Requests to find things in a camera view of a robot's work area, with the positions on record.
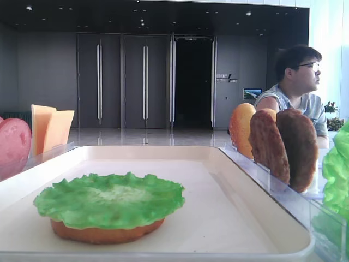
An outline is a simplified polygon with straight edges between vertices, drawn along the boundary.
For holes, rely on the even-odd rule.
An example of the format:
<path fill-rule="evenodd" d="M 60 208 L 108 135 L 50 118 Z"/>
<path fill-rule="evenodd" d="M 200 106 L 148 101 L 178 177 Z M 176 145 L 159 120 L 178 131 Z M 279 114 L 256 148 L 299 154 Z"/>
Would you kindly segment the green lettuce leaf on tray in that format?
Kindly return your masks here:
<path fill-rule="evenodd" d="M 133 229 L 152 224 L 185 203 L 180 183 L 148 174 L 98 174 L 63 179 L 33 201 L 38 213 L 74 229 Z"/>

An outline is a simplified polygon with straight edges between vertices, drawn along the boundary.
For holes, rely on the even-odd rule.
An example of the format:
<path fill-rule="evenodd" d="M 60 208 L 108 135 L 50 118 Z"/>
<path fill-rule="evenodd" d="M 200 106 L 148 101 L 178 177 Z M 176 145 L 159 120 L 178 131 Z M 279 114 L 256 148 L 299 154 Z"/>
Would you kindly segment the brown meat patty left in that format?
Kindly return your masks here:
<path fill-rule="evenodd" d="M 257 111 L 250 120 L 249 142 L 254 161 L 268 168 L 284 184 L 290 182 L 286 149 L 276 122 L 265 112 Z"/>

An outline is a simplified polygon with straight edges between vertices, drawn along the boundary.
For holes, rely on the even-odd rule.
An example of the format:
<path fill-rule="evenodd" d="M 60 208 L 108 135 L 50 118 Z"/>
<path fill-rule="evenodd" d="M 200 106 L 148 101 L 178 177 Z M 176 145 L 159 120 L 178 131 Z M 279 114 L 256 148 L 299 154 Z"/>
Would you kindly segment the brown meat patty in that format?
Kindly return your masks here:
<path fill-rule="evenodd" d="M 290 187 L 302 193 L 311 185 L 317 170 L 317 133 L 312 121 L 299 110 L 277 113 L 276 125 L 284 142 L 290 167 Z"/>
<path fill-rule="evenodd" d="M 265 112 L 257 111 L 250 120 L 249 142 L 254 161 L 268 168 L 284 184 L 290 182 L 286 149 L 276 122 Z"/>

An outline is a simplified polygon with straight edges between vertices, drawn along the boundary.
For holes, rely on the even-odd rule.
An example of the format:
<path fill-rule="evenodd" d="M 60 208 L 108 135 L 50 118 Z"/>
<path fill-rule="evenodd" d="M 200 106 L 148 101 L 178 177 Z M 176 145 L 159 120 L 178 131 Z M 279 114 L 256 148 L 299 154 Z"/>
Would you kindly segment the orange cheese slice right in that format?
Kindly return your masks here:
<path fill-rule="evenodd" d="M 74 113 L 74 110 L 52 113 L 46 129 L 43 152 L 67 143 Z"/>

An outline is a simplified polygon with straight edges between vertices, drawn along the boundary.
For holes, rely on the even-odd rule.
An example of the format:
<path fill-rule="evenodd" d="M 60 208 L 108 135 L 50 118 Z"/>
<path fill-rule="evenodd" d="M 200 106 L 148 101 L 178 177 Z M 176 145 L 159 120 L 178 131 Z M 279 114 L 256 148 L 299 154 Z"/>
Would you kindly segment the orange cheese slice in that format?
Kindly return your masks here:
<path fill-rule="evenodd" d="M 50 106 L 31 105 L 33 156 L 43 153 L 47 125 L 51 115 L 56 111 L 56 108 Z"/>
<path fill-rule="evenodd" d="M 74 110 L 52 113 L 46 129 L 43 152 L 67 143 L 74 113 Z"/>

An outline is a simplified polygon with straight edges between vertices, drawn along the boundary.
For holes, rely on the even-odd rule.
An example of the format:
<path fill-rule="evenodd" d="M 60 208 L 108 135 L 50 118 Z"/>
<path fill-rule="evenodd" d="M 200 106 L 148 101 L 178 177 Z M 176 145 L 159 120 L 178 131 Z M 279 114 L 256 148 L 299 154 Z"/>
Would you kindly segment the brown meat patty right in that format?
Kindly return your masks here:
<path fill-rule="evenodd" d="M 299 110 L 277 113 L 276 125 L 284 142 L 290 167 L 290 187 L 302 193 L 311 185 L 317 170 L 317 133 L 312 121 Z"/>

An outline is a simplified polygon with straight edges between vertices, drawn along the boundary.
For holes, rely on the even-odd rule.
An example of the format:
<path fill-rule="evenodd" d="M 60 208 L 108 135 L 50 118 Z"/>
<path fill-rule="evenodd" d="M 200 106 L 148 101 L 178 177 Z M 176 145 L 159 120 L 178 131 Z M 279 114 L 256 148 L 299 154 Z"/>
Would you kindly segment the orange cheese slice left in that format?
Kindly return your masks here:
<path fill-rule="evenodd" d="M 43 153 L 47 125 L 51 115 L 56 111 L 56 108 L 50 106 L 31 105 L 33 156 Z"/>

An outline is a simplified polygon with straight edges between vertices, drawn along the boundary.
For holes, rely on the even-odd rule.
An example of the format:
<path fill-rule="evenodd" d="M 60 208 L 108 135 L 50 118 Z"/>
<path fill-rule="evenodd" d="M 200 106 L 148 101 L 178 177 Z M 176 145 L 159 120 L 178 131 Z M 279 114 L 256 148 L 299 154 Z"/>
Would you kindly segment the bread slice under lettuce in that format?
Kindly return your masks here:
<path fill-rule="evenodd" d="M 133 229 L 74 229 L 67 227 L 62 221 L 50 219 L 53 232 L 66 240 L 73 240 L 95 245 L 121 244 L 136 241 L 157 230 L 164 222 L 161 219 L 152 224 Z"/>

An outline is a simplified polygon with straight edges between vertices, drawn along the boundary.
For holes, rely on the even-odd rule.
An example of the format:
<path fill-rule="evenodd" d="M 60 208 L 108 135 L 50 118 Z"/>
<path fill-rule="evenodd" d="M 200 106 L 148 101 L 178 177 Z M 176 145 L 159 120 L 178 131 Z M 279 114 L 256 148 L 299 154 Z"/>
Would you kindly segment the green lettuce leaf in rack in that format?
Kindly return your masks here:
<path fill-rule="evenodd" d="M 334 137 L 334 147 L 322 162 L 322 175 L 327 179 L 323 203 L 348 219 L 348 127 L 343 126 Z"/>

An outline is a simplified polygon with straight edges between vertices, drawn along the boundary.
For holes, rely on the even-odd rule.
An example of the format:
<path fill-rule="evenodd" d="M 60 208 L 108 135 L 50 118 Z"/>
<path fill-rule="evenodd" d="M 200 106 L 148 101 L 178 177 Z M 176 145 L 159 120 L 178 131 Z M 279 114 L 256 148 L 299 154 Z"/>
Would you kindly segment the golden bun slice left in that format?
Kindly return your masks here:
<path fill-rule="evenodd" d="M 232 143 L 237 151 L 249 159 L 253 159 L 252 147 L 249 142 L 250 120 L 256 112 L 249 103 L 239 104 L 233 111 L 230 119 L 229 131 Z"/>

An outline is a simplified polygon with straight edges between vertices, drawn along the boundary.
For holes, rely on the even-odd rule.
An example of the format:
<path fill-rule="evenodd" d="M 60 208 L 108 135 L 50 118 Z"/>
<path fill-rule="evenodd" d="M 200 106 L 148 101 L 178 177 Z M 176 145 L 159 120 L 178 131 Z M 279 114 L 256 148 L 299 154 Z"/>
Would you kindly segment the golden bun slice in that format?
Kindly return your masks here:
<path fill-rule="evenodd" d="M 260 111 L 262 112 L 265 112 L 265 113 L 268 113 L 272 119 L 274 120 L 274 122 L 276 122 L 276 115 L 277 115 L 277 112 L 273 109 L 270 109 L 270 108 L 263 108 L 261 109 Z"/>
<path fill-rule="evenodd" d="M 237 151 L 249 159 L 253 159 L 252 147 L 249 142 L 250 120 L 256 112 L 249 103 L 239 104 L 233 111 L 230 119 L 229 131 L 232 143 Z"/>

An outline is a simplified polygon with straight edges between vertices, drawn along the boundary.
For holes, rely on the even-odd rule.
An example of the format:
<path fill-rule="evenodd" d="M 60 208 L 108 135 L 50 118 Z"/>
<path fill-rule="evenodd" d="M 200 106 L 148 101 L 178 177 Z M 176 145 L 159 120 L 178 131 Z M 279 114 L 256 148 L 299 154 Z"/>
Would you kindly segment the grey double doors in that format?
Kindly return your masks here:
<path fill-rule="evenodd" d="M 80 128 L 169 127 L 167 35 L 78 34 Z"/>

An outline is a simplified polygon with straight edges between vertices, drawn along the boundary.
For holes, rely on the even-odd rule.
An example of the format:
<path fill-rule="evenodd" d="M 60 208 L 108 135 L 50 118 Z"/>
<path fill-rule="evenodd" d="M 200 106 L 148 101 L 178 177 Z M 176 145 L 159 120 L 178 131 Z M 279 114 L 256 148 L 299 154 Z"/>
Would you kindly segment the golden bun slice right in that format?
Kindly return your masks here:
<path fill-rule="evenodd" d="M 260 111 L 262 112 L 265 112 L 265 113 L 268 113 L 272 119 L 274 120 L 274 122 L 276 122 L 276 115 L 277 115 L 277 112 L 273 109 L 270 109 L 270 108 L 263 108 L 261 109 Z"/>

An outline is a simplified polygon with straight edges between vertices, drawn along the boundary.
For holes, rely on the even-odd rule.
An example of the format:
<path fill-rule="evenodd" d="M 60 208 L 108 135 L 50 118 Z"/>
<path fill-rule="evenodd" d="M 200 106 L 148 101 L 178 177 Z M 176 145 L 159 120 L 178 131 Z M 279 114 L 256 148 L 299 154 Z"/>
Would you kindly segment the cream rectangular serving tray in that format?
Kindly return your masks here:
<path fill-rule="evenodd" d="M 1 182 L 1 261 L 307 261 L 315 240 L 252 161 L 83 146 Z"/>

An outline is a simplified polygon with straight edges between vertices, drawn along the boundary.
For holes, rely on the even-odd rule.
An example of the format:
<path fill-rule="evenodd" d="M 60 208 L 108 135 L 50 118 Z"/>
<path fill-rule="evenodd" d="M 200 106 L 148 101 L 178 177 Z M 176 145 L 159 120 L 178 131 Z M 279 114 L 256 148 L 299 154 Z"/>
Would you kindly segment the clear acrylic rack left side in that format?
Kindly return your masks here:
<path fill-rule="evenodd" d="M 1 182 L 75 148 L 74 142 L 59 145 L 37 156 L 1 165 Z"/>

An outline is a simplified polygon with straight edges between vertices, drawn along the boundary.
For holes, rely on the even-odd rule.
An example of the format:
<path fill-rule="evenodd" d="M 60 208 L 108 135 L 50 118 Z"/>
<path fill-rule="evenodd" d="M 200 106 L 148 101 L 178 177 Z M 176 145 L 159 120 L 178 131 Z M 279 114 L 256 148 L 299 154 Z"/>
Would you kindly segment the clear acrylic rack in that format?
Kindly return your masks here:
<path fill-rule="evenodd" d="M 37 156 L 1 165 L 1 182 L 75 148 L 74 142 L 59 145 Z"/>
<path fill-rule="evenodd" d="M 225 144 L 222 150 L 277 203 L 291 213 L 315 238 L 313 261 L 348 261 L 348 223 L 322 203 L 322 194 L 296 193 L 270 174 L 261 164 L 247 159 Z"/>

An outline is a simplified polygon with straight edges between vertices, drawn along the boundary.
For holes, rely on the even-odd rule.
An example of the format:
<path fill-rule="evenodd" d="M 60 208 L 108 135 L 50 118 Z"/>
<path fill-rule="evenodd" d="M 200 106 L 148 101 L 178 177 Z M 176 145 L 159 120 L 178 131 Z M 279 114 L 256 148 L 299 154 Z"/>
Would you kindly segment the seated man with glasses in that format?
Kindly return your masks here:
<path fill-rule="evenodd" d="M 314 94 L 320 81 L 321 60 L 317 50 L 305 45 L 280 51 L 275 63 L 277 83 L 258 96 L 254 107 L 257 111 L 299 110 L 313 123 L 319 148 L 329 148 L 324 105 Z"/>

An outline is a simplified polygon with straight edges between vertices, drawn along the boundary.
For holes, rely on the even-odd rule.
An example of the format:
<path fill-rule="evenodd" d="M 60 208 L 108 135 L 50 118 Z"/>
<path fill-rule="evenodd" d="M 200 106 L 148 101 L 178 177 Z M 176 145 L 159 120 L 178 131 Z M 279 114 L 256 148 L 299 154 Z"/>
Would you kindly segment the potted plant by window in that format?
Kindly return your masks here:
<path fill-rule="evenodd" d="M 328 131 L 338 131 L 344 125 L 345 120 L 338 117 L 339 109 L 335 102 L 328 102 L 324 109 Z"/>

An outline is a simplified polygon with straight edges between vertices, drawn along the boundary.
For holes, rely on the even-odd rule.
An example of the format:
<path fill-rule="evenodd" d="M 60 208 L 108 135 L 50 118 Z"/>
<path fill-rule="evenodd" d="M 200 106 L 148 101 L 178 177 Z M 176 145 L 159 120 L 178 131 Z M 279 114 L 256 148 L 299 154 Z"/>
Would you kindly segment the clear acrylic rack right side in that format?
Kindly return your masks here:
<path fill-rule="evenodd" d="M 322 203 L 322 194 L 296 193 L 270 174 L 261 164 L 247 159 L 225 144 L 222 150 L 277 203 L 291 213 L 315 238 L 313 261 L 348 261 L 348 223 Z"/>

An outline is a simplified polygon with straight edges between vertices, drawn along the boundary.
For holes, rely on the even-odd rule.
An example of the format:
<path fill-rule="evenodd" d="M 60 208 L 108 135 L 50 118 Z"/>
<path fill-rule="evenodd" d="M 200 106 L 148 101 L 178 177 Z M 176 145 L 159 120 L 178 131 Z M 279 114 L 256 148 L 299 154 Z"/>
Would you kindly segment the small wall screen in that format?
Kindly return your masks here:
<path fill-rule="evenodd" d="M 255 100 L 262 93 L 260 88 L 245 88 L 243 89 L 243 99 Z"/>

